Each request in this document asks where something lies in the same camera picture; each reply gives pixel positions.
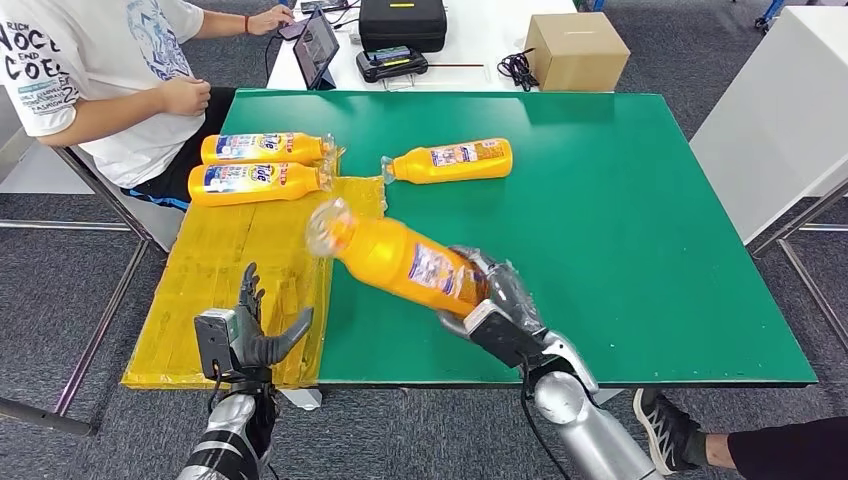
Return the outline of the person's right hand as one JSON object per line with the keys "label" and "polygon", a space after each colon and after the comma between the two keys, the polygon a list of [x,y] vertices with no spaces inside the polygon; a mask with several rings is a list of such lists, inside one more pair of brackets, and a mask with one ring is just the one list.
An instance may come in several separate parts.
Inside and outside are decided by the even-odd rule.
{"label": "person's right hand", "polygon": [[160,84],[156,93],[163,113],[200,116],[208,107],[211,85],[202,79],[178,76]]}

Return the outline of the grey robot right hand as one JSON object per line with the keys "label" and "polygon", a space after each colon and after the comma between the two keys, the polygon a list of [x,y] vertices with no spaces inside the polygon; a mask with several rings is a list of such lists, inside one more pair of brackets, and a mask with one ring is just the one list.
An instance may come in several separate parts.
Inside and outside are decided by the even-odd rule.
{"label": "grey robot right hand", "polygon": [[524,353],[539,351],[547,327],[512,264],[498,261],[478,248],[453,246],[451,250],[482,275],[486,293],[466,316],[437,310],[435,314],[442,326],[487,351],[496,348]]}

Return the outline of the person's left hand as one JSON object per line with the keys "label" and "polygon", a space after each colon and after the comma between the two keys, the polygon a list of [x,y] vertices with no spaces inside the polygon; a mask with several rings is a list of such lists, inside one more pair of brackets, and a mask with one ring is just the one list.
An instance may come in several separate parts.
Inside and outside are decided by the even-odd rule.
{"label": "person's left hand", "polygon": [[289,7],[278,4],[267,11],[249,16],[245,20],[245,31],[254,36],[263,36],[294,22]]}

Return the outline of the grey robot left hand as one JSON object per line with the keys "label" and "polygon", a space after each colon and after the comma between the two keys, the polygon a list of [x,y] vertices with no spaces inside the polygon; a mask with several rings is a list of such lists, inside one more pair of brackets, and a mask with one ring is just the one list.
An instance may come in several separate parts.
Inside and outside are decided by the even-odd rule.
{"label": "grey robot left hand", "polygon": [[239,346],[235,347],[242,366],[271,367],[282,362],[312,326],[314,308],[306,307],[285,332],[276,336],[265,335],[260,325],[261,300],[265,291],[258,289],[260,277],[257,264],[247,265],[240,285],[235,307],[239,327]]}

